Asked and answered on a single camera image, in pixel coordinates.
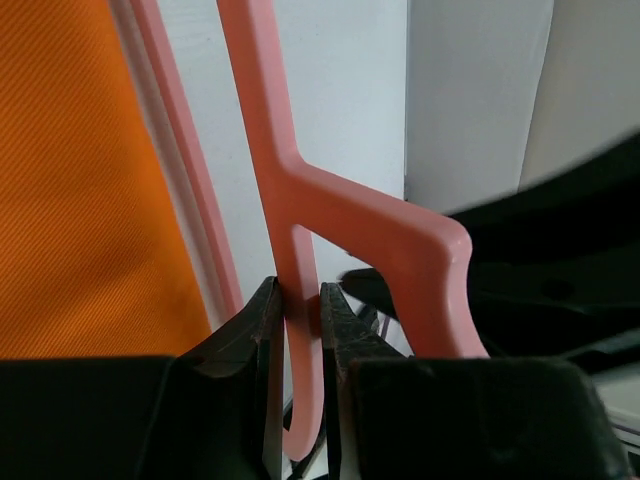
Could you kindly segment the pink hanger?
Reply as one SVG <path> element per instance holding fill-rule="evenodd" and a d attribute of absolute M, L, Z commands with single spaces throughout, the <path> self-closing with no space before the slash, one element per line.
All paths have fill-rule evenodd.
<path fill-rule="evenodd" d="M 325 404 L 314 237 L 385 275 L 418 356 L 487 352 L 467 299 L 472 246 L 464 227 L 305 162 L 272 3 L 221 1 L 217 8 L 277 271 L 252 347 L 265 366 L 255 451 L 278 469 L 283 456 L 311 451 Z"/>

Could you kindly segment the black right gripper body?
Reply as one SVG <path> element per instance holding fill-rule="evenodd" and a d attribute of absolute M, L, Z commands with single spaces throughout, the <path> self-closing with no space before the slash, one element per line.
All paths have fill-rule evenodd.
<path fill-rule="evenodd" d="M 468 301 L 493 357 L 589 373 L 639 360 L 639 136 L 515 194 L 457 211 Z"/>

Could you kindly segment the orange trousers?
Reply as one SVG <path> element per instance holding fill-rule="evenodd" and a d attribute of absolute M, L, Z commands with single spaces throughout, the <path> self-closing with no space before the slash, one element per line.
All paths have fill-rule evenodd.
<path fill-rule="evenodd" d="M 210 326 L 109 5 L 1 5 L 1 355 L 169 354 Z"/>

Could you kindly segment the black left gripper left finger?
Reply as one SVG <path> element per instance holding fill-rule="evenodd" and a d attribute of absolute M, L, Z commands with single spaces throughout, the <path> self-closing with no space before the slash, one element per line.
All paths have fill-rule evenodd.
<path fill-rule="evenodd" d="M 1 365 L 5 479 L 277 479 L 282 295 L 265 279 L 179 357 Z"/>

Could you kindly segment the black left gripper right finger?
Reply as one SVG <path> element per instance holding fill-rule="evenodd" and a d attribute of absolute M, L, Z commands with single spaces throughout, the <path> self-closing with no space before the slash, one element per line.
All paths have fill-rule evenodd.
<path fill-rule="evenodd" d="M 320 293 L 332 479 L 626 479 L 590 379 L 554 359 L 404 357 Z"/>

